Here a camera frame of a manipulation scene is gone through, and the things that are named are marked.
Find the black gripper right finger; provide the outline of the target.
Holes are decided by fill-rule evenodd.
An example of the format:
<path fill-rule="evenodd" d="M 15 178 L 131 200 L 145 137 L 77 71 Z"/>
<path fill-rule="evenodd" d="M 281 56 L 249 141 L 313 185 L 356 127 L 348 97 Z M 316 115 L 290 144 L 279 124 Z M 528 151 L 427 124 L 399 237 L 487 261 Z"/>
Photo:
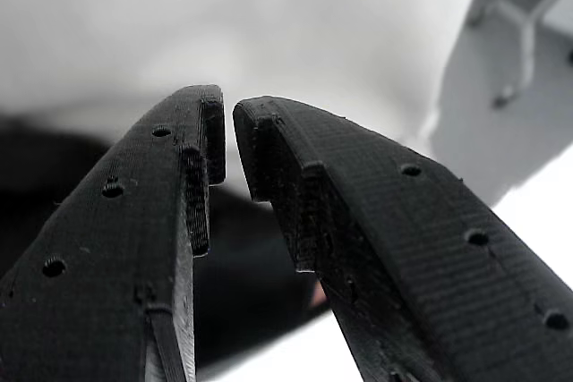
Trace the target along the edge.
<path fill-rule="evenodd" d="M 252 198 L 364 380 L 571 380 L 571 290 L 446 167 L 290 99 L 233 119 Z"/>

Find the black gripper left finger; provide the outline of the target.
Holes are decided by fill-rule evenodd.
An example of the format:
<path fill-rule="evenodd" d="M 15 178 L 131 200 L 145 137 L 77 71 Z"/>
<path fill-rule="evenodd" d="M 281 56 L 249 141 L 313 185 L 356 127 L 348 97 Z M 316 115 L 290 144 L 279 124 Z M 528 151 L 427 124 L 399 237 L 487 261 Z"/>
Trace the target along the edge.
<path fill-rule="evenodd" d="M 145 114 L 3 276 L 2 380 L 195 380 L 193 261 L 225 163 L 218 86 Z"/>

